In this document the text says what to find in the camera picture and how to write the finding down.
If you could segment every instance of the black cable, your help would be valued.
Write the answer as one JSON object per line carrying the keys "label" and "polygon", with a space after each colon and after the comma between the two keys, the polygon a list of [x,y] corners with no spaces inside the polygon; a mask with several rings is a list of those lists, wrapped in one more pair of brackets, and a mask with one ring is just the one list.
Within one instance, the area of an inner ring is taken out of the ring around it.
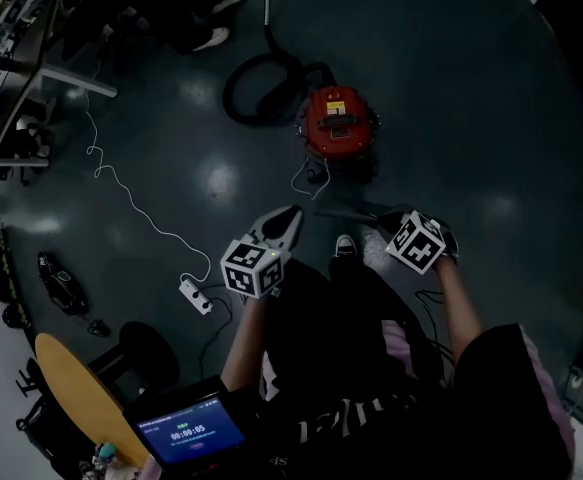
{"label": "black cable", "polygon": [[444,304],[444,298],[442,300],[437,300],[432,297],[433,295],[439,295],[440,297],[443,297],[444,294],[442,292],[434,292],[432,290],[418,290],[417,292],[415,292],[415,294],[416,296],[423,295],[431,302],[435,302],[436,304]]}
{"label": "black cable", "polygon": [[435,320],[433,319],[433,315],[431,314],[431,309],[429,309],[429,305],[421,298],[420,292],[416,292],[415,296],[420,301],[420,303],[424,306],[424,309],[426,310],[427,315],[429,315],[429,320],[431,320],[431,326],[433,327],[433,336],[435,338],[435,342],[439,344],[440,340],[438,339],[438,327],[437,327],[437,325],[435,325]]}
{"label": "black cable", "polygon": [[[224,92],[222,94],[224,111],[231,119],[241,124],[262,126],[269,124],[274,118],[279,117],[280,112],[288,107],[296,95],[303,90],[305,78],[313,71],[319,71],[322,74],[322,87],[336,85],[331,69],[324,62],[312,62],[305,66],[296,57],[280,48],[273,38],[269,23],[264,24],[264,37],[271,51],[257,55],[238,66],[231,73],[224,86]],[[247,71],[260,64],[267,63],[282,66],[287,72],[286,79],[260,99],[255,107],[255,114],[242,114],[238,112],[234,105],[234,93],[238,80]]]}
{"label": "black cable", "polygon": [[222,332],[222,330],[228,326],[231,322],[233,322],[233,311],[231,310],[231,299],[229,299],[229,303],[227,304],[226,301],[224,299],[221,299],[220,297],[213,297],[211,299],[209,299],[211,302],[213,301],[218,301],[221,302],[222,305],[226,308],[227,312],[229,313],[229,319],[220,326],[220,328],[215,331],[215,334],[211,337],[211,339],[209,341],[207,341],[204,345],[204,347],[202,347],[202,352],[200,352],[200,356],[198,357],[198,363],[200,365],[200,380],[204,380],[204,355],[207,353],[208,348],[211,346],[211,344],[218,339],[218,336],[220,336],[220,333]]}
{"label": "black cable", "polygon": [[435,337],[435,339],[432,340],[429,338],[429,341],[438,349],[438,354],[440,355],[440,358],[446,359],[447,361],[449,361],[449,363],[451,363],[452,366],[455,366],[455,361],[453,360],[453,353],[448,347],[440,343],[440,340],[438,339],[438,326],[435,325],[435,320],[433,318],[433,314],[431,314],[431,309],[429,308],[429,305],[422,298],[426,297],[430,301],[435,302],[437,304],[444,303],[444,301],[434,299],[432,295],[442,295],[442,292],[434,292],[431,290],[418,290],[417,292],[415,292],[416,298],[420,301],[422,306],[424,306],[424,309],[426,310],[427,315],[429,316],[429,320],[431,321],[431,327],[433,327],[433,336]]}
{"label": "black cable", "polygon": [[447,347],[446,345],[443,345],[442,343],[438,343],[438,342],[436,342],[435,340],[433,340],[433,339],[431,339],[431,338],[429,338],[429,341],[430,341],[431,343],[435,343],[436,345],[439,345],[439,346],[440,346],[440,348],[441,348],[441,349],[442,349],[442,350],[443,350],[445,353],[447,353],[447,354],[450,354],[450,355],[453,355],[453,352],[451,352],[451,349],[450,349],[449,347]]}
{"label": "black cable", "polygon": [[452,357],[452,352],[445,347],[442,343],[438,343],[435,340],[432,340],[429,338],[429,342],[432,345],[435,345],[438,348],[438,352],[440,353],[440,356],[444,357],[447,361],[449,361],[451,363],[452,366],[455,366],[455,362],[453,361],[453,357]]}
{"label": "black cable", "polygon": [[210,290],[211,288],[226,288],[226,285],[224,283],[218,283],[209,286],[203,286],[201,291],[205,292],[206,290]]}

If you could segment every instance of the chair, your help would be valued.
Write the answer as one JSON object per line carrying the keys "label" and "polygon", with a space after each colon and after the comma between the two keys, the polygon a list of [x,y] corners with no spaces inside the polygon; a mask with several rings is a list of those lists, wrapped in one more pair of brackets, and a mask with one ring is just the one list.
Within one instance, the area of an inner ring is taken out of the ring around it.
{"label": "chair", "polygon": [[168,343],[152,327],[128,322],[120,329],[119,343],[89,363],[104,385],[134,370],[147,383],[147,390],[173,386],[180,378],[180,365]]}
{"label": "chair", "polygon": [[38,363],[36,363],[33,359],[29,359],[29,361],[27,361],[26,369],[27,373],[29,374],[28,377],[24,373],[22,373],[22,370],[18,370],[20,377],[22,377],[22,380],[24,381],[24,386],[21,386],[17,380],[15,381],[15,383],[18,385],[20,391],[22,391],[22,394],[25,396],[25,398],[28,398],[29,397],[28,393],[30,391],[40,389],[39,387],[40,377],[38,377],[38,375],[42,375],[42,372],[40,371]]}

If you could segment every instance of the black stool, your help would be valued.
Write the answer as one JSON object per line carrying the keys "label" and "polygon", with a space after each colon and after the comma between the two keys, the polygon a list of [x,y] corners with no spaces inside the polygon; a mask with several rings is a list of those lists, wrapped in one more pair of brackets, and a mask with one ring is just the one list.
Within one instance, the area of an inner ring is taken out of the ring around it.
{"label": "black stool", "polygon": [[89,368],[105,385],[134,370],[152,391],[173,386],[180,378],[180,365],[171,347],[155,329],[141,322],[124,324],[119,344],[89,363]]}

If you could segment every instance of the red vacuum cleaner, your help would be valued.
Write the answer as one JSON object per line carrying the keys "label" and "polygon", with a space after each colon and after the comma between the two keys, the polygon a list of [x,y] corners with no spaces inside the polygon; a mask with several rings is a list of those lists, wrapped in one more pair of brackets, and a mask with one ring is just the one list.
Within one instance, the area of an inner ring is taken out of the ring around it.
{"label": "red vacuum cleaner", "polygon": [[[355,173],[361,181],[370,181],[375,174],[372,148],[380,125],[378,116],[355,89],[338,85],[324,62],[304,65],[280,48],[271,32],[270,9],[271,0],[264,0],[264,35],[271,51],[247,60],[229,76],[223,94],[227,115],[252,126],[274,124],[298,101],[299,94],[307,94],[307,76],[319,72],[322,84],[313,88],[297,113],[297,135],[304,139],[308,156],[319,166],[326,160],[330,170]],[[234,105],[238,80],[265,63],[282,66],[285,80],[260,99],[255,113],[239,112]],[[309,181],[320,181],[311,168],[308,173]]]}

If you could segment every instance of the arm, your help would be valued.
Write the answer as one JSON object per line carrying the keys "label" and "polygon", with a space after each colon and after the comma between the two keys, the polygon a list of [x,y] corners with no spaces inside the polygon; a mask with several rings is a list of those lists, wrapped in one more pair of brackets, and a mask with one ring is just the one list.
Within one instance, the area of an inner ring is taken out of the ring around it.
{"label": "arm", "polygon": [[222,382],[229,391],[257,386],[264,353],[264,311],[268,296],[249,298],[244,306],[231,350],[222,370]]}
{"label": "arm", "polygon": [[435,267],[444,294],[449,342],[457,364],[464,349],[482,334],[482,323],[464,289],[455,262],[448,256],[441,256]]}

